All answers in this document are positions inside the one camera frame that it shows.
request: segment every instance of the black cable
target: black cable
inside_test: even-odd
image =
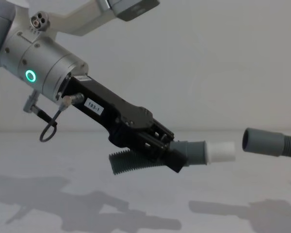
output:
[[[40,142],[48,142],[55,136],[55,134],[57,132],[57,125],[54,125],[54,122],[59,117],[60,113],[62,113],[62,111],[58,110],[57,113],[55,114],[55,116],[52,118],[52,120],[48,123],[48,125],[42,131],[42,133],[40,135]],[[54,130],[53,130],[52,134],[48,138],[44,139],[45,134],[47,133],[47,131],[50,129],[50,127],[52,125],[54,125]]]

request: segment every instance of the white wall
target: white wall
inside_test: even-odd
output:
[[[31,0],[67,12],[85,1]],[[291,0],[161,0],[146,15],[114,20],[60,44],[90,65],[90,75],[178,130],[291,129]],[[31,90],[0,70],[0,131],[41,130],[22,112]],[[56,107],[41,98],[40,107]],[[60,130],[102,129],[69,109]]]

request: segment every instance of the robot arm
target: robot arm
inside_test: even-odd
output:
[[[24,0],[9,0],[15,17],[0,17],[0,67],[34,89],[24,111],[48,123],[41,142],[55,135],[56,119],[74,106],[101,124],[111,143],[129,149],[110,155],[114,174],[150,166],[180,172],[184,166],[235,160],[233,143],[175,142],[174,134],[149,110],[128,103],[92,79],[88,64],[55,42],[58,31],[84,35],[112,18],[129,21],[158,4],[157,0],[96,0],[67,16],[37,12],[29,18]],[[54,117],[37,106],[39,95],[59,106]],[[45,139],[51,127],[53,133]]]

